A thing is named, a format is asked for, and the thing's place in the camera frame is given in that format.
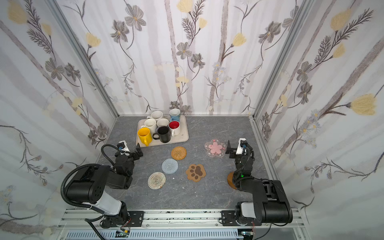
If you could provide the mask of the pink flower coaster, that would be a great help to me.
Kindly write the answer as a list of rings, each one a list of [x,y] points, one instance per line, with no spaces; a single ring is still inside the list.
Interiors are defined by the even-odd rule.
[[[227,145],[218,139],[212,139],[210,142],[205,143],[205,149],[208,157],[222,158],[226,154]]]

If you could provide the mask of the yellow mug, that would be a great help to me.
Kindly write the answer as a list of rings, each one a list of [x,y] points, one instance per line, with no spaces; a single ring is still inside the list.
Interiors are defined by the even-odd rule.
[[[141,143],[143,143],[146,147],[148,147],[153,141],[151,130],[147,127],[140,128],[137,134]]]

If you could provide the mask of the brown wooden round coaster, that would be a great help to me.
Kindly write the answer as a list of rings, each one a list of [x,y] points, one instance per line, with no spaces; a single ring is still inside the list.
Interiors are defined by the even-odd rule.
[[[237,187],[236,187],[235,184],[233,183],[233,177],[234,177],[234,172],[230,172],[230,173],[228,174],[228,176],[227,176],[227,182],[228,182],[228,185],[229,185],[232,189],[236,190]]]

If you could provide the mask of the blue-grey round knitted coaster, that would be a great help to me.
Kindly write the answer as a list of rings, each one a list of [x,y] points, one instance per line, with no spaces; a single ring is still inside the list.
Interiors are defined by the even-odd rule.
[[[166,159],[162,163],[162,171],[165,174],[174,174],[178,170],[178,162],[174,159]]]

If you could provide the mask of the white woven round coaster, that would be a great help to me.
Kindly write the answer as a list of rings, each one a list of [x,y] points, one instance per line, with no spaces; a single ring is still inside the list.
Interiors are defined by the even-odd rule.
[[[166,176],[161,172],[155,172],[148,178],[148,186],[152,190],[158,190],[163,187],[166,182]]]

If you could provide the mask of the brown paw-shaped coaster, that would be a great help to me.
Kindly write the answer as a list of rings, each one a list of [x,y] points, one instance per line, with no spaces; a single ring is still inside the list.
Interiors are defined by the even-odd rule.
[[[202,178],[206,176],[206,171],[203,165],[192,164],[186,170],[187,179],[195,183],[199,182]]]

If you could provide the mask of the white mug red inside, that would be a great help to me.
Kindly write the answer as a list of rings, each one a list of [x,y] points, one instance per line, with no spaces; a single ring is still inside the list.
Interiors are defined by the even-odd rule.
[[[168,126],[169,126],[172,137],[175,137],[175,136],[180,134],[181,124],[179,121],[171,121],[171,122],[169,122]]]

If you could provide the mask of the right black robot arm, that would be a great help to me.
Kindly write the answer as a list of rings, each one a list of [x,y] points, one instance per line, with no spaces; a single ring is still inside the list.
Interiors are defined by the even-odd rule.
[[[247,140],[240,138],[235,148],[228,142],[226,154],[235,160],[236,167],[227,177],[229,186],[251,194],[252,201],[238,202],[235,210],[222,211],[223,226],[277,224],[283,227],[291,223],[294,215],[281,182],[252,175],[255,153]]]

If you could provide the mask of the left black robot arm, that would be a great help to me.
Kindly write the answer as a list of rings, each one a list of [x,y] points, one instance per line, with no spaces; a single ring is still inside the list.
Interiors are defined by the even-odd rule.
[[[63,200],[74,207],[86,208],[100,217],[86,222],[94,228],[98,221],[103,229],[141,227],[144,212],[128,211],[126,203],[109,195],[105,188],[127,190],[133,181],[135,161],[143,157],[140,145],[130,151],[126,142],[112,146],[117,152],[109,165],[85,164],[72,170],[63,180],[60,192]]]

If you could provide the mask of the white mug left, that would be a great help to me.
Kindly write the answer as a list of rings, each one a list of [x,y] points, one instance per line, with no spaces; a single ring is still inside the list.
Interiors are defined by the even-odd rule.
[[[146,119],[143,125],[141,125],[141,128],[148,128],[151,134],[156,132],[157,127],[157,121],[152,118]]]

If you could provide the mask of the black mug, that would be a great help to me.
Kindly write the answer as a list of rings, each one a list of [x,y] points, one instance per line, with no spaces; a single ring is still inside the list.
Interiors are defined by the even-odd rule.
[[[160,140],[161,143],[168,143],[171,140],[170,129],[167,126],[159,127],[152,137],[154,140]]]

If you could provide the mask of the lavender mug white inside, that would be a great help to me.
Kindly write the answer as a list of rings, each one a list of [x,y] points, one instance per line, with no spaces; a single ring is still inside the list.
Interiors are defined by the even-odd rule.
[[[168,124],[169,124],[169,120],[168,119],[161,118],[161,119],[157,120],[157,127],[158,128],[167,127]]]

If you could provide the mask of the white speckled mug rear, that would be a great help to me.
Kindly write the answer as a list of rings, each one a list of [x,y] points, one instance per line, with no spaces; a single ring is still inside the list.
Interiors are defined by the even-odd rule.
[[[156,121],[162,119],[164,116],[163,112],[162,111],[154,111],[151,113],[150,116],[147,116],[147,119],[154,119]]]

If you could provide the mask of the beige plastic tray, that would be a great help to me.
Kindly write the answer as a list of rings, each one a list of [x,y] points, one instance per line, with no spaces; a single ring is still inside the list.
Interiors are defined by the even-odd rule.
[[[174,144],[174,143],[182,143],[186,142],[189,139],[189,133],[188,133],[188,126],[187,126],[187,119],[184,115],[181,115],[180,119],[181,123],[181,132],[177,136],[171,137],[171,140],[168,143],[162,143],[160,140],[153,140],[150,144],[149,147],[154,147],[154,146],[159,146],[159,145],[166,145],[166,144]],[[137,131],[141,128],[141,126],[144,125],[144,122],[146,119],[142,119],[138,122],[138,129]],[[145,144],[143,144],[139,138],[139,136],[136,134],[136,145],[139,144],[140,147],[145,148]]]

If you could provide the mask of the light blue mug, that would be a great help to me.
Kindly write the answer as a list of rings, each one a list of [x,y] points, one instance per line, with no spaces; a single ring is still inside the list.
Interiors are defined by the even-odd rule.
[[[180,121],[181,111],[180,109],[174,108],[169,111],[171,121]]]

